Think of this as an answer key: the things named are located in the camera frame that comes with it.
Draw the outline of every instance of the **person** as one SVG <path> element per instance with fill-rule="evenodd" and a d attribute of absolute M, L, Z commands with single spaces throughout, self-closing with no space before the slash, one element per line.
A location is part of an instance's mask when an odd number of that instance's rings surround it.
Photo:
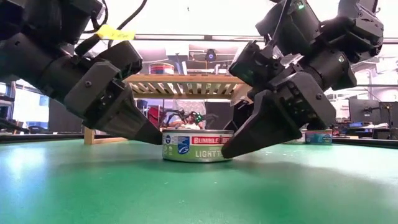
<path fill-rule="evenodd" d="M 171 127 L 171 128 L 181 127 L 181 128 L 186 128 L 186 129 L 199 130 L 199 129 L 204 129 L 205 125 L 202 121 L 200 121 L 198 124 L 196 124 L 194 115 L 189 114 L 189 116 L 185 119 L 185 121 L 182 121 L 181 119 L 177 119 L 175 121 L 172 121 L 169 124 L 169 127 Z"/>

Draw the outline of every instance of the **yellow tag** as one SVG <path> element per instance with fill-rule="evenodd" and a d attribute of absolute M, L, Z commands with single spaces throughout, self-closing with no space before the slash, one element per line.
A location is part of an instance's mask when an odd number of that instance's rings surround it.
<path fill-rule="evenodd" d="M 111 40 L 134 40 L 135 32 L 126 32 L 112 28 L 109 25 L 103 25 L 96 33 L 101 38 L 108 38 Z"/>

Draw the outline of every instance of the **wooden rack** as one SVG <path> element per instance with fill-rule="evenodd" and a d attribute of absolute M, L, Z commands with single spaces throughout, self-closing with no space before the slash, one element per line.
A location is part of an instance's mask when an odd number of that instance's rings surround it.
<path fill-rule="evenodd" d="M 131 75 L 134 98 L 147 99 L 227 99 L 234 105 L 251 89 L 231 75 Z M 85 144 L 125 141 L 124 138 L 95 139 L 95 131 L 85 129 Z"/>

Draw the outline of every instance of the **computer monitor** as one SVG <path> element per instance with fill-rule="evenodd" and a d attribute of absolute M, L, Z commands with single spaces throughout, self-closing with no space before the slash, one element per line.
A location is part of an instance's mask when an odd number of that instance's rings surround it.
<path fill-rule="evenodd" d="M 380 124 L 381 113 L 377 100 L 349 99 L 349 119 L 351 122 L 372 122 Z"/>

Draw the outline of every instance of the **green table surface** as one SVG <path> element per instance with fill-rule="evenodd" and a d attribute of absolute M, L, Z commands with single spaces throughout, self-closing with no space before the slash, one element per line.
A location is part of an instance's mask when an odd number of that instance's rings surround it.
<path fill-rule="evenodd" d="M 0 223 L 398 223 L 398 150 L 278 145 L 230 162 L 161 147 L 0 145 Z"/>

